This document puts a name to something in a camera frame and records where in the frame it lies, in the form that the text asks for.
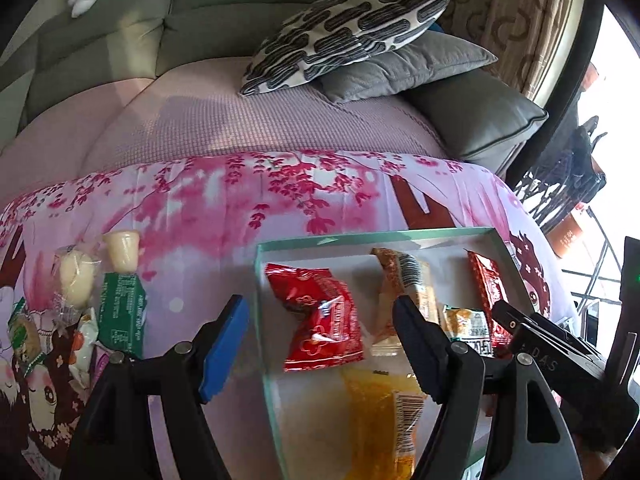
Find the white green cracker packet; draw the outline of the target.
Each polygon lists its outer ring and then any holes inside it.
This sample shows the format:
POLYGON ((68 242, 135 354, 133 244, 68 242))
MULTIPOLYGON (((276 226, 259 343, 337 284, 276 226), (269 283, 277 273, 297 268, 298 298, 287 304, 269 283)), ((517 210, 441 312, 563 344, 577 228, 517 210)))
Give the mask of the white green cracker packet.
POLYGON ((494 356, 490 331, 483 312, 444 304, 440 326, 451 340, 465 342, 480 356, 494 356))

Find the yellow orange snack packet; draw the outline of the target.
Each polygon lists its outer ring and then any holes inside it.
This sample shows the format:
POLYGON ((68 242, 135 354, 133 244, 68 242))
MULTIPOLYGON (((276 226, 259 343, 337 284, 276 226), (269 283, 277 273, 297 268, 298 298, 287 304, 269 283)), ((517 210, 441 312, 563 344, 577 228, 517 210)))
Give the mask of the yellow orange snack packet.
POLYGON ((416 427, 426 394, 409 374, 350 368, 349 479, 409 479, 416 468, 416 427))

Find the orange cream bread packet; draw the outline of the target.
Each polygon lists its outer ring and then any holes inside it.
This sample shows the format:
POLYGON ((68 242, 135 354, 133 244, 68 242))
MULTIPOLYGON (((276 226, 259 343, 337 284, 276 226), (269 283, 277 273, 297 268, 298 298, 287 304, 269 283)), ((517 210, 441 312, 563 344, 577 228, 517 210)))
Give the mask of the orange cream bread packet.
POLYGON ((409 296, 427 321, 439 323, 431 268, 414 255, 390 248, 373 248, 371 254, 383 270, 371 353, 384 358, 397 356, 401 343, 394 329, 392 309, 398 297, 409 296))

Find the large red gold snack packet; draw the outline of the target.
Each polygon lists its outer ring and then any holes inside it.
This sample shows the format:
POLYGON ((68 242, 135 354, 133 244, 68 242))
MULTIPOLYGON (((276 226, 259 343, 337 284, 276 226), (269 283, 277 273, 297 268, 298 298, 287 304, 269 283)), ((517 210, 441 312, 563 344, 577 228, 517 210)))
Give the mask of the large red gold snack packet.
POLYGON ((495 358, 504 358, 510 354, 511 334, 494 320, 492 307, 499 300, 507 300, 506 289, 499 272, 498 264, 491 258, 467 250, 469 263, 480 301, 486 316, 492 353, 495 358))

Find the small red candy packet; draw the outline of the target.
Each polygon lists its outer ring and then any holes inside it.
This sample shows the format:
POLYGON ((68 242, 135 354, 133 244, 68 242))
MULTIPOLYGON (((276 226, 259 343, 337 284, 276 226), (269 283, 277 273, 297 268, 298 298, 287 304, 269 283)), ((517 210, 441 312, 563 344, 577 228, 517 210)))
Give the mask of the small red candy packet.
POLYGON ((355 300, 330 270, 269 263, 265 276, 285 310, 299 318, 285 372, 324 370, 364 359, 355 300))

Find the dark green snack packet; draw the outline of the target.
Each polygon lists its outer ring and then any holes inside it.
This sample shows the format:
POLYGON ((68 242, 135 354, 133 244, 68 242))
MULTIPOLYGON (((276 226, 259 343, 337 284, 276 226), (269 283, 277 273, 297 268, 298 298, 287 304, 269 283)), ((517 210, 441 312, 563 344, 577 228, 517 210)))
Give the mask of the dark green snack packet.
POLYGON ((98 339, 102 346, 142 359, 147 304, 137 274, 105 274, 98 313, 98 339))

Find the yellow jelly cup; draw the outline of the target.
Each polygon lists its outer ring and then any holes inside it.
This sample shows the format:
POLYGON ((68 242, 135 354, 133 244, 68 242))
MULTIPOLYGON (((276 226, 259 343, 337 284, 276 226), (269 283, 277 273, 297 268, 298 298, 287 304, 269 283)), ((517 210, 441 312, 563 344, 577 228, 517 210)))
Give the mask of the yellow jelly cup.
POLYGON ((140 233, 136 230, 105 233, 103 241, 113 270, 133 274, 138 270, 140 233))

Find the clear round bun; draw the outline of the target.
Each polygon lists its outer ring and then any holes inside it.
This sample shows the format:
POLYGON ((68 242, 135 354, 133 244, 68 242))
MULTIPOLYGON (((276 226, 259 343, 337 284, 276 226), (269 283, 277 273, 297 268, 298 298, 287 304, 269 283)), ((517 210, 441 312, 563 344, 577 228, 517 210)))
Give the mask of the clear round bun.
POLYGON ((87 309, 100 263, 76 246, 55 254, 52 304, 61 324, 75 324, 87 309))

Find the white orange snack packet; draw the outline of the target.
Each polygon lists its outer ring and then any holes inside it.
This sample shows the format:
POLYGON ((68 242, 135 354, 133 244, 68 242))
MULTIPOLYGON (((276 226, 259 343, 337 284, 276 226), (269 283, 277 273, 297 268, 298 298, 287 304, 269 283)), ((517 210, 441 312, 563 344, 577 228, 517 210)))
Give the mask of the white orange snack packet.
POLYGON ((89 308, 79 319, 68 360, 68 369, 72 375, 70 385, 84 402, 90 396, 93 351, 98 336, 96 311, 89 308))

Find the green cow biscuit packet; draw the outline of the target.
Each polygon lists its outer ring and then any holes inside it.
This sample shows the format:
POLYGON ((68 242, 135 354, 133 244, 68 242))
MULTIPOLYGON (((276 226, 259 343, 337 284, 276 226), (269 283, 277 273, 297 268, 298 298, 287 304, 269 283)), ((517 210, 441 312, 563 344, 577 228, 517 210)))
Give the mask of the green cow biscuit packet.
POLYGON ((49 353, 45 320, 42 312, 29 309, 25 297, 14 304, 8 322, 8 335, 16 367, 24 377, 49 353))

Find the pink cartoon print blanket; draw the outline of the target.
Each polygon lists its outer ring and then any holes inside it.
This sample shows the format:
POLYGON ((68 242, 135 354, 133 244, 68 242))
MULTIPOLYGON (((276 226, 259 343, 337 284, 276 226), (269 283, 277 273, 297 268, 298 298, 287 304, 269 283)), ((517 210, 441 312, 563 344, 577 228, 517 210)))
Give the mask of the pink cartoon print blanket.
POLYGON ((1 180, 1 313, 24 304, 49 355, 32 372, 1 348, 1 474, 58 478, 84 399, 72 388, 70 336, 46 313, 58 248, 137 230, 148 295, 144 352, 192 337, 233 294, 254 288, 256 248, 268 240, 408 229, 495 229, 534 307, 554 322, 577 312, 541 229, 503 180, 430 156, 249 152, 189 157, 57 177, 29 191, 1 180))

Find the pink sofa cover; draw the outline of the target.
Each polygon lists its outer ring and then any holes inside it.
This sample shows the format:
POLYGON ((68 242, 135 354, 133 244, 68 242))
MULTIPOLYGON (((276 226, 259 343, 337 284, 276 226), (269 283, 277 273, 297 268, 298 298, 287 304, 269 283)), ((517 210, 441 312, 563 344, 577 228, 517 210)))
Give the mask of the pink sofa cover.
POLYGON ((398 96, 336 104, 312 84, 239 96, 245 58, 101 84, 45 110, 1 151, 1 201, 97 171, 190 156, 329 150, 445 157, 398 96))

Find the black white patterned pillow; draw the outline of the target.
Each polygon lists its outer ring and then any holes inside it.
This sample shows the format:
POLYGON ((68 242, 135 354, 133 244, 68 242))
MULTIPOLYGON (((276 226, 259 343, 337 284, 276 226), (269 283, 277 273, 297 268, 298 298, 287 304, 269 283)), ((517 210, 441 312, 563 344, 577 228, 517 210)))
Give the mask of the black white patterned pillow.
POLYGON ((428 29, 401 18, 364 32, 357 22, 374 9, 374 0, 318 0, 291 16, 259 46, 240 93, 256 96, 308 84, 337 68, 405 47, 428 29))

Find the patterned beige curtain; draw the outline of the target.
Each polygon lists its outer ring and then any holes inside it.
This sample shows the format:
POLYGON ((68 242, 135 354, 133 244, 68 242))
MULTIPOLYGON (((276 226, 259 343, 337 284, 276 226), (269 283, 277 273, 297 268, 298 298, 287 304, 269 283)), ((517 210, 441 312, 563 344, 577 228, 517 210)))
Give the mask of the patterned beige curtain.
POLYGON ((451 0, 448 34, 498 56, 491 74, 543 106, 575 39, 585 0, 451 0))

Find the grey sofa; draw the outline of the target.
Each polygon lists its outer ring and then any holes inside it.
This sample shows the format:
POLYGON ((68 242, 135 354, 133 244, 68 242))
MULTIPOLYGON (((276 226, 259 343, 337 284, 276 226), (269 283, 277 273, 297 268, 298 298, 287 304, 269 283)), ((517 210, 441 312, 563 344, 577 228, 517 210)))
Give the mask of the grey sofa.
POLYGON ((448 148, 466 159, 518 145, 545 110, 486 72, 489 51, 439 32, 451 0, 73 0, 1 67, 16 122, 85 90, 151 79, 206 58, 246 56, 241 96, 318 82, 333 102, 434 99, 448 148))

